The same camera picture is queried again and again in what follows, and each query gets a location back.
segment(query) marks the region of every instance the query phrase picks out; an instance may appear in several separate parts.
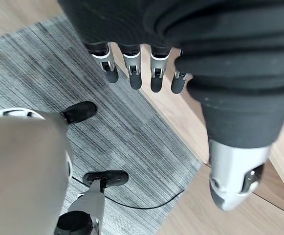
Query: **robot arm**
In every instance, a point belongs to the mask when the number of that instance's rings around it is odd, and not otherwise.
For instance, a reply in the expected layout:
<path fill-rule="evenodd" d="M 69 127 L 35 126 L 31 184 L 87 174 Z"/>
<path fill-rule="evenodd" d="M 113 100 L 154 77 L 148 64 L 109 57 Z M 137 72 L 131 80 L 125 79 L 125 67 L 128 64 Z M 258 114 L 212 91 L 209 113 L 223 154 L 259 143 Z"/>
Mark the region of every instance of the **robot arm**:
<path fill-rule="evenodd" d="M 118 79 L 109 42 L 123 54 L 133 89 L 141 87 L 140 45 L 151 46 L 159 92 L 171 47 L 172 92 L 186 74 L 201 103 L 210 143 L 211 195 L 231 210 L 258 186 L 284 122 L 284 0 L 59 0 L 109 82 Z"/>

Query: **striped rug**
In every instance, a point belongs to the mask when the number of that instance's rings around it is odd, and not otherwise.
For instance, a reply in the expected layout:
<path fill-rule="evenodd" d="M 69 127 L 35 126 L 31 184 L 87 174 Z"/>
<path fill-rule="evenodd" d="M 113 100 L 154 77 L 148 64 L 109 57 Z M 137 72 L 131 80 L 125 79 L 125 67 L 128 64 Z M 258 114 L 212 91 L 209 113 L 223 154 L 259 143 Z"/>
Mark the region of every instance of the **striped rug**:
<path fill-rule="evenodd" d="M 0 37 L 0 109 L 59 111 L 93 101 L 98 114 L 70 127 L 74 176 L 123 169 L 129 182 L 106 190 L 110 198 L 153 207 L 184 189 L 201 163 L 158 112 L 130 87 L 125 74 L 108 83 L 64 16 Z M 86 188 L 69 186 L 63 212 Z M 106 200 L 104 235 L 153 235 L 177 198 L 154 210 L 135 210 Z"/>

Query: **black cable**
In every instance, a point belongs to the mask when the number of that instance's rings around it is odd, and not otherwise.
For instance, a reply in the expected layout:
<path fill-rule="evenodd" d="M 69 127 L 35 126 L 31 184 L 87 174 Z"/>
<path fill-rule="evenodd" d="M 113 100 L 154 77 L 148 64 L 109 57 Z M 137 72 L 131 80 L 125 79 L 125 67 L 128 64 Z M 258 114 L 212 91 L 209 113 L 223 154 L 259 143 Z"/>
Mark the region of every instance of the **black cable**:
<path fill-rule="evenodd" d="M 86 187 L 89 188 L 88 185 L 86 185 L 86 184 L 83 183 L 82 181 L 78 180 L 77 178 L 75 178 L 75 177 L 72 177 L 72 178 L 73 178 L 75 181 L 79 182 L 80 184 L 82 184 L 82 185 L 84 185 L 84 186 L 86 186 Z M 123 206 L 123 207 L 128 207 L 128 208 L 137 209 L 137 210 L 152 210 L 152 209 L 157 209 L 157 208 L 160 208 L 160 207 L 165 206 L 165 205 L 168 204 L 169 202 L 173 201 L 176 197 L 178 197 L 182 192 L 184 192 L 184 189 L 181 190 L 181 192 L 177 193 L 175 196 L 173 196 L 169 201 L 167 201 L 167 202 L 165 202 L 165 203 L 163 203 L 163 204 L 161 204 L 161 205 L 159 205 L 159 206 L 156 206 L 156 207 L 148 207 L 148 208 L 141 208 L 141 207 L 128 206 L 128 205 L 122 204 L 122 203 L 120 203 L 120 202 L 117 202 L 117 201 L 111 199 L 110 197 L 107 197 L 106 195 L 105 195 L 105 198 L 107 198 L 107 199 L 113 201 L 114 203 L 116 203 L 116 204 L 118 204 L 118 205 L 120 205 L 120 206 Z"/>

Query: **black fingertip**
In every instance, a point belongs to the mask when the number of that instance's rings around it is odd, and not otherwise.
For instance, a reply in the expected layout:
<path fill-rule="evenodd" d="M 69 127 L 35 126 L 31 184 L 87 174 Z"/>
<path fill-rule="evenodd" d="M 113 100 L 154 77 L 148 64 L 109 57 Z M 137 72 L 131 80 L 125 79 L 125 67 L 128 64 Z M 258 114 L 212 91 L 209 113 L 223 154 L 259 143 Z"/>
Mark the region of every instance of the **black fingertip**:
<path fill-rule="evenodd" d="M 172 83 L 171 83 L 171 91 L 174 94 L 179 94 L 184 87 L 185 80 L 183 80 L 183 77 L 176 78 L 175 76 L 173 77 Z"/>
<path fill-rule="evenodd" d="M 137 75 L 136 73 L 132 73 L 132 75 L 130 75 L 130 85 L 134 90 L 140 89 L 142 86 L 141 74 Z"/>
<path fill-rule="evenodd" d="M 151 90 L 155 93 L 159 92 L 162 87 L 162 78 L 152 77 L 151 80 Z"/>
<path fill-rule="evenodd" d="M 114 71 L 106 71 L 105 76 L 106 76 L 108 82 L 110 82 L 110 83 L 117 82 L 118 78 L 119 78 L 117 67 L 116 66 L 114 67 Z"/>

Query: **black foot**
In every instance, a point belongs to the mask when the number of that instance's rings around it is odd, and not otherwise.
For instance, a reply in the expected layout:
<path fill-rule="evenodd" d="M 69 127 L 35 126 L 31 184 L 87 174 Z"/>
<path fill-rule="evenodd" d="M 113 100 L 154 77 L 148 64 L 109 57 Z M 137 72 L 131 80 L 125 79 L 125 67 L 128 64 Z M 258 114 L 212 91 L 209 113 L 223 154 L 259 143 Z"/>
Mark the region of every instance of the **black foot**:
<path fill-rule="evenodd" d="M 97 106 L 93 102 L 84 101 L 74 104 L 61 112 L 69 125 L 84 121 L 97 112 Z"/>
<path fill-rule="evenodd" d="M 89 187 L 94 180 L 105 179 L 105 188 L 124 185 L 129 180 L 129 175 L 124 170 L 107 170 L 101 172 L 88 172 L 83 176 L 83 183 Z"/>
<path fill-rule="evenodd" d="M 105 72 L 105 77 L 107 78 L 108 82 L 110 83 L 115 83 L 118 81 L 119 75 L 118 75 L 118 70 L 117 67 L 115 65 L 114 67 L 114 71 L 106 71 Z"/>

